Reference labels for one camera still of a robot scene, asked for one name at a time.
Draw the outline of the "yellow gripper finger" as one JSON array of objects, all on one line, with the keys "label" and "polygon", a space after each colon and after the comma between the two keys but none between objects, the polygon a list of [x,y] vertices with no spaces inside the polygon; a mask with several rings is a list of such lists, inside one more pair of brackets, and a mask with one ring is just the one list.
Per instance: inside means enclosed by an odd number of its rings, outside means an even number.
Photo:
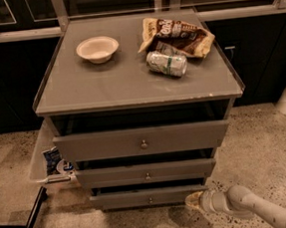
[{"label": "yellow gripper finger", "polygon": [[184,203],[190,207],[191,209],[197,209],[200,210],[201,209],[201,197],[202,197],[202,192],[200,191],[196,191],[193,192],[192,194],[188,195],[185,200]]}]

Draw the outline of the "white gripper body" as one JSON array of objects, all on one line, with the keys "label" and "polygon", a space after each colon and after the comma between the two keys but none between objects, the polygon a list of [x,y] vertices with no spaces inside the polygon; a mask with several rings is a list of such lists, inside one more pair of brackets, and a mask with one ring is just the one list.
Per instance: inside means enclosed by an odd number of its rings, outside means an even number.
[{"label": "white gripper body", "polygon": [[213,190],[205,190],[201,193],[199,198],[200,208],[210,214],[214,214],[216,212],[216,208],[214,208],[214,204],[212,202],[215,193],[216,192]]}]

